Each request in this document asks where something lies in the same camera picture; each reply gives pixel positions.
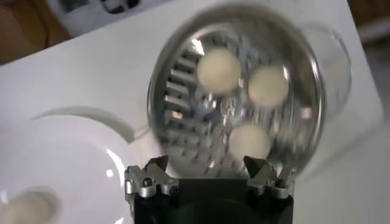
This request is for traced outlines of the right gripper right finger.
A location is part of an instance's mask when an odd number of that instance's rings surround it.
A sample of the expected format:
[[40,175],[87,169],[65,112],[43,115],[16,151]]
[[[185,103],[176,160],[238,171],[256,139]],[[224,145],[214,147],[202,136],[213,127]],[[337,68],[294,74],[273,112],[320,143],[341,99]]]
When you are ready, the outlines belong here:
[[278,173],[274,166],[264,159],[245,156],[244,165],[250,178],[247,185],[255,189],[256,195],[263,195],[266,190],[275,198],[288,198],[292,196],[291,167],[283,167]]

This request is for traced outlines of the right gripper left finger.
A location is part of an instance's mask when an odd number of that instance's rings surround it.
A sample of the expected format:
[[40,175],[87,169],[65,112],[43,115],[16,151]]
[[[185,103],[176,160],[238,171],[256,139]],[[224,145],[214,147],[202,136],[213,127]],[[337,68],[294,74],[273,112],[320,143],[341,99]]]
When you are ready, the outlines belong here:
[[174,196],[179,193],[179,181],[166,173],[167,155],[151,158],[141,169],[129,166],[125,174],[125,198],[151,198],[161,193]]

